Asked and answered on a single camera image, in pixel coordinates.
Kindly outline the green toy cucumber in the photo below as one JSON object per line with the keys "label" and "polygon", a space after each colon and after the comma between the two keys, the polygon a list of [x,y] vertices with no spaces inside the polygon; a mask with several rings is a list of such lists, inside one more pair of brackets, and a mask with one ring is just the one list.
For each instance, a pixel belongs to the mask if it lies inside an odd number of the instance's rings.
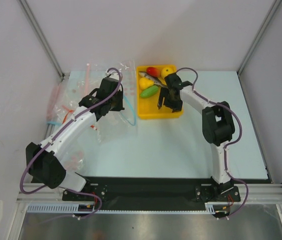
{"label": "green toy cucumber", "polygon": [[156,85],[153,85],[145,90],[143,90],[140,94],[140,97],[142,99],[150,98],[154,96],[159,91],[159,87]]}

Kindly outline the yellow toy pear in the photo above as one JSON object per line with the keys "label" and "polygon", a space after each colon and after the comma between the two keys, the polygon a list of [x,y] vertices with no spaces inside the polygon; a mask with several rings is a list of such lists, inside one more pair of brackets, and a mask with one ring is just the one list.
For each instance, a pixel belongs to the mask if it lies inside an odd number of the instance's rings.
{"label": "yellow toy pear", "polygon": [[143,91],[147,88],[150,88],[154,85],[154,82],[146,77],[142,77],[139,79],[139,87]]}

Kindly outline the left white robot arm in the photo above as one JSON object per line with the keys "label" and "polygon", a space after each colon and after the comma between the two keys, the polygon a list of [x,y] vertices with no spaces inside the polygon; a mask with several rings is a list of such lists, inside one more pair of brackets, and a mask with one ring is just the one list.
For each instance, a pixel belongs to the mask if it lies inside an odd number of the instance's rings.
{"label": "left white robot arm", "polygon": [[68,148],[86,129],[110,111],[119,112],[123,107],[122,76],[110,74],[102,79],[98,88],[86,95],[74,113],[56,132],[39,144],[31,142],[26,147],[26,169],[34,179],[50,189],[64,188],[73,191],[80,200],[90,197],[91,188],[86,179],[75,172],[68,172],[62,159]]}

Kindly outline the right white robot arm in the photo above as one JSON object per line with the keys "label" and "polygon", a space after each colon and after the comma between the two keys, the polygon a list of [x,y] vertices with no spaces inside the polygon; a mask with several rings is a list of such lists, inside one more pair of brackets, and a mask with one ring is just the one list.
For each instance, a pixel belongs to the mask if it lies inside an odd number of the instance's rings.
{"label": "right white robot arm", "polygon": [[182,110],[183,103],[189,104],[202,116],[202,133],[204,139],[210,144],[213,159],[212,174],[212,197],[218,201],[224,200],[234,183],[228,175],[226,160],[226,144],[228,144],[235,133],[235,125],[226,101],[212,102],[195,90],[195,83],[198,80],[198,73],[194,82],[182,81],[176,71],[171,68],[164,68],[161,76],[166,87],[161,88],[157,107],[170,108],[176,113]]}

